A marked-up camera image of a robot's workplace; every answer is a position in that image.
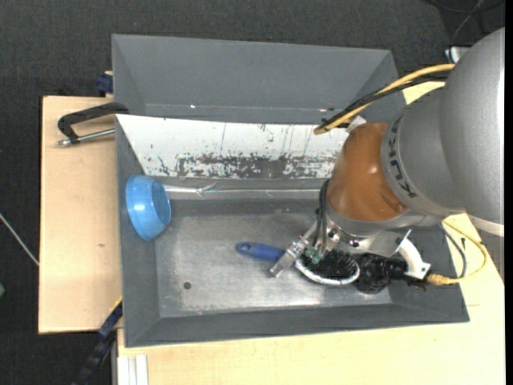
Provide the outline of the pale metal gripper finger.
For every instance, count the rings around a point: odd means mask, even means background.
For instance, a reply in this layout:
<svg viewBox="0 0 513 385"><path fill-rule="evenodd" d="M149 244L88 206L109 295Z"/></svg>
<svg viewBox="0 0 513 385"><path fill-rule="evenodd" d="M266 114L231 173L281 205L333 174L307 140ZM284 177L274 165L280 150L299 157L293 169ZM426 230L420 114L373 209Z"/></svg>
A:
<svg viewBox="0 0 513 385"><path fill-rule="evenodd" d="M280 277L286 270L288 270L297 258L288 254L284 254L273 266L273 276Z"/></svg>
<svg viewBox="0 0 513 385"><path fill-rule="evenodd" d="M284 251L277 262L269 269L271 274L282 274L294 263L294 255Z"/></svg>

